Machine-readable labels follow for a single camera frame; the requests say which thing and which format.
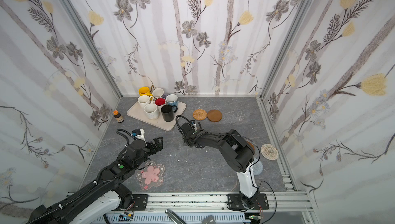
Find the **grey round coaster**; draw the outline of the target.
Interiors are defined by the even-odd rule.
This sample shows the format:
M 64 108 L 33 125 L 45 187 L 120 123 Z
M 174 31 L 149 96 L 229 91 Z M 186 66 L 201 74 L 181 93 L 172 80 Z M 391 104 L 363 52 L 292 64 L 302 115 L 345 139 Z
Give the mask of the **grey round coaster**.
M 253 174 L 254 176 L 258 176 L 260 174 L 262 174 L 263 172 L 263 164 L 261 161 L 257 161 L 255 162 L 255 164 L 253 165 Z

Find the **woven rattan round coaster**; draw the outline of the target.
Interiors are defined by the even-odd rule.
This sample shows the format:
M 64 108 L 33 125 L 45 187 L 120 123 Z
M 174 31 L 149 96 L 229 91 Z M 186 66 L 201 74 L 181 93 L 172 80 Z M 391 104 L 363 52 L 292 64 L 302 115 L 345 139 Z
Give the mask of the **woven rattan round coaster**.
M 203 121 L 207 118 L 207 112 L 203 109 L 197 109 L 193 112 L 192 116 L 197 121 Z

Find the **pink flower coaster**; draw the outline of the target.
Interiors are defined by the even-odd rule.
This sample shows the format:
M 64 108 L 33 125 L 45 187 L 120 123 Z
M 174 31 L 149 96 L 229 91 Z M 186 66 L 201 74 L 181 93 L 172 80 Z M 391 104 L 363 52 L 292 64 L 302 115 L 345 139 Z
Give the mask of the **pink flower coaster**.
M 143 169 L 140 169 L 136 178 L 139 181 L 139 185 L 143 191 L 148 191 L 152 187 L 159 187 L 164 182 L 163 174 L 165 167 L 162 164 L 156 164 L 155 162 L 147 162 Z

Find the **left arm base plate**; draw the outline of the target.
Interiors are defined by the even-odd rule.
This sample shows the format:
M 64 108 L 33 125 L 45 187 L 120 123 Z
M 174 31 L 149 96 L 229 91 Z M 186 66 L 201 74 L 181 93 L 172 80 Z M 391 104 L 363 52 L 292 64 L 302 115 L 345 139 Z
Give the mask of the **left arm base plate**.
M 148 194 L 133 194 L 123 198 L 114 211 L 145 211 L 148 203 Z

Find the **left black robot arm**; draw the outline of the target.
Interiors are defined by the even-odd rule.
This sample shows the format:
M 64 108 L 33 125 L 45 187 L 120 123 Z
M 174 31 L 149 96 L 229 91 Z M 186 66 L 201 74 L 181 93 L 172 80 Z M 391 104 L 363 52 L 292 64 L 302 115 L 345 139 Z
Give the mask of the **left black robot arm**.
M 29 224 L 70 224 L 83 211 L 87 211 L 94 203 L 102 203 L 99 198 L 114 193 L 116 206 L 112 209 L 130 209 L 135 204 L 133 193 L 123 183 L 136 171 L 143 168 L 141 164 L 150 156 L 163 149 L 163 137 L 152 142 L 134 138 L 127 142 L 116 160 L 102 168 L 96 178 L 67 198 L 45 207 L 41 205 L 33 210 Z

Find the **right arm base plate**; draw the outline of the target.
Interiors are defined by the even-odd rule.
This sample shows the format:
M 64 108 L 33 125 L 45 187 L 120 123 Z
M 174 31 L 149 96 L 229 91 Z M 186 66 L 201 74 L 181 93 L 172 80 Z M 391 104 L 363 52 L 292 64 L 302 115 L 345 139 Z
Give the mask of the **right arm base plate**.
M 247 211 L 268 210 L 270 207 L 265 194 L 260 193 L 252 198 L 247 198 L 241 193 L 238 193 L 227 195 L 227 208 L 232 211 Z

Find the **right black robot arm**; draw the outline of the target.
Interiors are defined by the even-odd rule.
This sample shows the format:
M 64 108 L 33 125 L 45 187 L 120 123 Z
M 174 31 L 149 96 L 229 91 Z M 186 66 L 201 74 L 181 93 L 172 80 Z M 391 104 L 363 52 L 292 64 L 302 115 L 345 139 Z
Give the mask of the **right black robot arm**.
M 202 128 L 196 129 L 190 123 L 178 125 L 184 143 L 192 148 L 211 147 L 217 149 L 226 163 L 237 173 L 241 203 L 251 209 L 257 203 L 260 190 L 253 175 L 255 150 L 235 130 L 226 133 L 212 133 Z

